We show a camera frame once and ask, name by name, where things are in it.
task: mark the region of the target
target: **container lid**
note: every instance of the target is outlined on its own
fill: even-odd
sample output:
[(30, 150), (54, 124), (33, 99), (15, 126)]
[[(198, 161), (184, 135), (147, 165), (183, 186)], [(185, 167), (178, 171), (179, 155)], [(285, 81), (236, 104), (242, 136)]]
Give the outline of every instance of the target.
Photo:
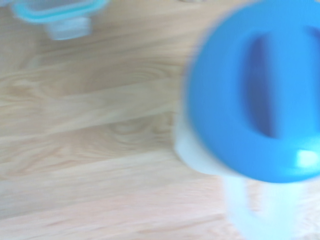
[(13, 12), (30, 23), (47, 23), (98, 11), (109, 0), (18, 0)]
[(223, 22), (186, 84), (186, 114), (206, 148), (247, 177), (320, 175), (320, 3), (263, 0)]

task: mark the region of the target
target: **wooden surface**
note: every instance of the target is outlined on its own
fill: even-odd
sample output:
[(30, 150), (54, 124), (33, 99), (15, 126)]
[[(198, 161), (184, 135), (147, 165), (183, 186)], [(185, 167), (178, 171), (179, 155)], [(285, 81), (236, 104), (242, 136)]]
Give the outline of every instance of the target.
[[(221, 179), (171, 136), (186, 64), (242, 3), (114, 0), (92, 36), (56, 42), (1, 8), (0, 239), (242, 240)], [(297, 240), (320, 239), (309, 186)]]

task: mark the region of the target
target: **wooden table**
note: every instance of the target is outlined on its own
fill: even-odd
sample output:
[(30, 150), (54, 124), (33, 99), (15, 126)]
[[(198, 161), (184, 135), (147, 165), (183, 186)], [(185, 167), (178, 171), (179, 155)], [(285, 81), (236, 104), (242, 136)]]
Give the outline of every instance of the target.
[[(114, 0), (69, 41), (1, 8), (0, 239), (241, 240), (221, 179), (178, 160), (171, 128), (186, 64), (243, 2)], [(309, 185), (299, 240), (320, 239)]]

